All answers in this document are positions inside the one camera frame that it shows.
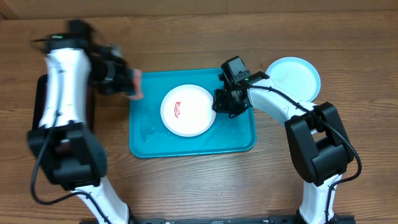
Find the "white plate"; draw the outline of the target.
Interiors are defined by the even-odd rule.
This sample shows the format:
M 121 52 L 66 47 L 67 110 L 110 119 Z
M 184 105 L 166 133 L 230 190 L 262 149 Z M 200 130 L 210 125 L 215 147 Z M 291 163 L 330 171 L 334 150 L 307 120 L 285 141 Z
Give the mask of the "white plate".
M 214 123 L 213 97 L 198 85 L 180 85 L 170 90 L 160 106 L 165 127 L 182 137 L 194 137 L 206 132 Z

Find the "light blue plate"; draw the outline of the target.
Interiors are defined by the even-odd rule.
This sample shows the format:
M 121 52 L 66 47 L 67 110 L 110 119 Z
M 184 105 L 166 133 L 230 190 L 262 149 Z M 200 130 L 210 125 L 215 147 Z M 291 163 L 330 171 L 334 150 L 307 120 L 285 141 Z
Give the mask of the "light blue plate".
M 312 102 L 321 89 L 318 71 L 302 58 L 280 58 L 271 63 L 266 74 L 286 92 L 307 102 Z

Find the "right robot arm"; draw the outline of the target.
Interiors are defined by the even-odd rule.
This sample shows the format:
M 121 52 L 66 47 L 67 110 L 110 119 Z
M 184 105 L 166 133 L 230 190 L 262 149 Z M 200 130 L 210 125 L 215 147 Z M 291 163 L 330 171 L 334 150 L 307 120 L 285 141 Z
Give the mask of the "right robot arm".
M 253 107 L 285 127 L 292 163 L 303 179 L 303 201 L 297 223 L 339 223 L 333 211 L 335 190 L 355 153 L 336 108 L 299 100 L 265 73 L 219 75 L 213 110 L 235 118 Z

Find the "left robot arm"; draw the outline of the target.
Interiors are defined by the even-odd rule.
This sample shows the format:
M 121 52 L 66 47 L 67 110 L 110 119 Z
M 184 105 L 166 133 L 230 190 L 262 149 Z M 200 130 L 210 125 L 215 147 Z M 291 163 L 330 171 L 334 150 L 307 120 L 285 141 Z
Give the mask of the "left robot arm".
M 30 192 L 42 170 L 67 197 L 79 197 L 97 223 L 135 223 L 129 206 L 108 179 L 106 151 L 93 134 L 94 96 L 137 90 L 134 74 L 116 45 L 87 37 L 44 39 L 47 74 L 38 80 L 34 122 L 27 134 L 36 158 Z

